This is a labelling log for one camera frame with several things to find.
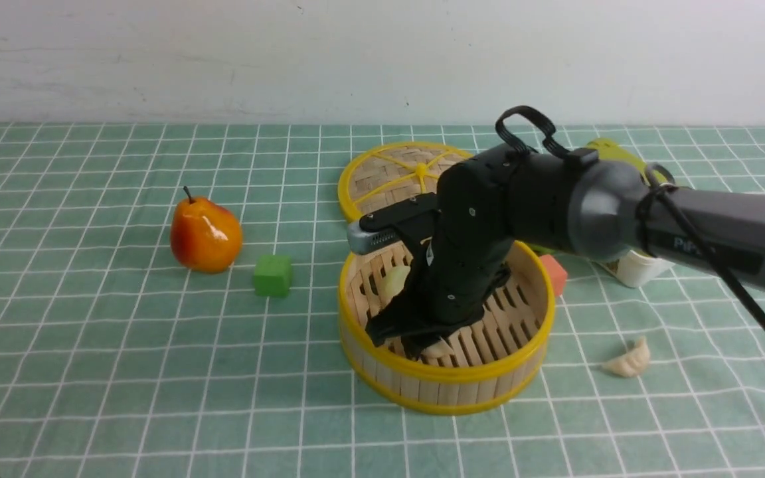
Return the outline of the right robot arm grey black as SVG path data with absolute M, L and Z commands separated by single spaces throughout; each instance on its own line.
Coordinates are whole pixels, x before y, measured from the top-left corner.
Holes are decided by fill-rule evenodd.
M 412 254 L 406 287 L 365 326 L 374 346 L 403 339 L 410 358 L 479 321 L 516 241 L 593 262 L 635 249 L 702 270 L 765 328 L 746 291 L 765 291 L 765 195 L 660 183 L 655 167 L 640 173 L 594 149 L 565 158 L 487 149 L 444 171 L 435 193 L 368 214 L 350 234 L 355 254 L 395 236 Z

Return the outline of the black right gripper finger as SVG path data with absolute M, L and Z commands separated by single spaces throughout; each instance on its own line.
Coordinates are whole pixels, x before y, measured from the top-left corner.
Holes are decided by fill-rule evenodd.
M 423 329 L 415 336 L 407 338 L 401 338 L 401 347 L 403 351 L 403 357 L 407 360 L 422 360 L 422 351 L 431 344 L 434 344 L 441 338 L 449 338 L 450 344 L 461 335 L 461 331 L 465 327 L 459 326 L 439 326 L 431 327 L 430 329 Z
M 374 347 L 388 340 L 415 336 L 421 331 L 422 316 L 414 307 L 385 307 L 365 324 L 365 333 Z

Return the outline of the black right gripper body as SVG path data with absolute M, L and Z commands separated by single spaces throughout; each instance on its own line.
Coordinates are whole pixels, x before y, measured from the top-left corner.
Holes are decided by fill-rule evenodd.
M 387 307 L 418 309 L 421 330 L 479 321 L 513 243 L 506 202 L 515 156 L 498 145 L 441 173 L 434 235 L 413 255 L 406 287 Z

